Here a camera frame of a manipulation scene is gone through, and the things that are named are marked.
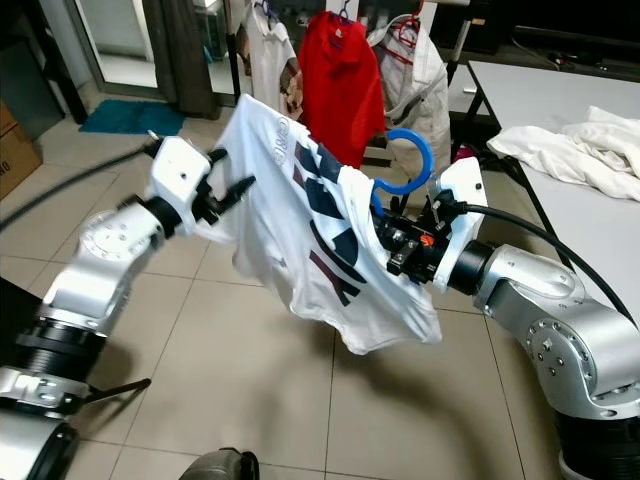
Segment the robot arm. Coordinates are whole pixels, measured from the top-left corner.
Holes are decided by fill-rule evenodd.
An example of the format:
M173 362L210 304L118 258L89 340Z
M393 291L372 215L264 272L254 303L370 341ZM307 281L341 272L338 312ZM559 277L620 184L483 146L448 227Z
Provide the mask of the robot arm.
M482 216L452 215L457 201L486 206L475 159L429 179L416 222L378 219L387 268L472 295L525 349L537 372L571 480L640 478L640 331L593 300L579 277L553 260L475 241Z
M156 141L148 199L93 217L72 262L18 336L13 365L0 366L0 478L64 478L77 434L65 419L93 401L86 379L129 297L133 279L175 232L193 234L231 208L255 181L210 195L207 177L226 156L206 156L179 137Z
M223 200L212 198L206 178L224 155L209 158L182 139L167 138L155 156L150 198L89 222L34 326L17 340L24 354L15 366L0 368L0 457L20 458L0 462L0 478L57 478L33 471L43 456L54 455L51 440L67 435L64 418L89 395L86 377L133 278L174 231L188 235L201 218L215 222L254 181L239 182ZM475 240L481 215L451 215L441 208L456 201L486 205L475 159L432 177L427 191L430 202L417 221L392 212L374 217L391 252L389 272L472 295L479 310L520 342L557 412L567 479L638 478L637 327L591 299L570 269L510 246L483 245Z

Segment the blue door mat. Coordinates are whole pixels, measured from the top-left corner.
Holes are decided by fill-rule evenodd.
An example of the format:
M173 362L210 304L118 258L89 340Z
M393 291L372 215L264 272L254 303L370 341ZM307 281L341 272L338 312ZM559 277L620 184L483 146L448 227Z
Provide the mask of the blue door mat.
M184 115L161 102L103 100L80 128L81 132L177 135Z

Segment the blue plastic hanger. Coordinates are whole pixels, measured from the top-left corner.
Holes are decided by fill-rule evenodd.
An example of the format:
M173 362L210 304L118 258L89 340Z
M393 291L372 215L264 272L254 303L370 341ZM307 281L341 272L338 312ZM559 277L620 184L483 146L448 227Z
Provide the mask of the blue plastic hanger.
M384 210L382 209L380 197L378 197L378 194L376 193L376 188L382 188L384 191L389 192L393 195L407 195L418 189L420 186L424 185L424 183L433 173L434 167L433 152L431 151L431 147L424 138L422 138L413 130L409 130L408 128L396 128L387 133L387 138L389 140L404 138L415 144L418 147L418 150L420 150L420 154L422 155L422 171L420 172L420 175L418 175L406 185L391 185L382 178L376 178L373 181L371 202L373 203L373 210L376 212L376 215L380 217L384 216Z

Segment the orange button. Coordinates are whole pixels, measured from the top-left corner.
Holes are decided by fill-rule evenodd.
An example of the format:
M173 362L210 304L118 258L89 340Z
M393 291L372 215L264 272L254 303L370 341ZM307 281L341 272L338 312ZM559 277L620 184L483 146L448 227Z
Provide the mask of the orange button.
M427 235L426 233L423 233L420 236L420 242L425 247L433 247L433 244L436 243L436 239L433 238L431 235Z

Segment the hanging clothes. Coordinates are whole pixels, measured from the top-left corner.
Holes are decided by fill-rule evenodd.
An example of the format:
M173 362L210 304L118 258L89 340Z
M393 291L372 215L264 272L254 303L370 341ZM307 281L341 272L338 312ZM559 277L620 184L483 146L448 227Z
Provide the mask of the hanging clothes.
M302 72L286 27L273 18L270 25L262 7L250 3L238 38L241 56L248 56L251 64L253 96L297 120L302 113Z
M378 64L365 27L319 13L302 42L300 68L311 135L343 165L360 168L367 142L385 130Z
M440 342L429 293L387 271L389 253L369 210L373 180L248 95L217 148L230 161L209 177L215 195L249 175L256 182L219 222L200 222L196 232L236 245L242 275L257 277L298 317L334 326L353 353L402 340Z
M408 128L429 142L435 169L449 165L451 130L447 72L429 34L420 25L400 29L412 15L400 15L367 38L374 47L385 93L389 129ZM389 142L396 161L409 178L422 170L416 146L403 139Z

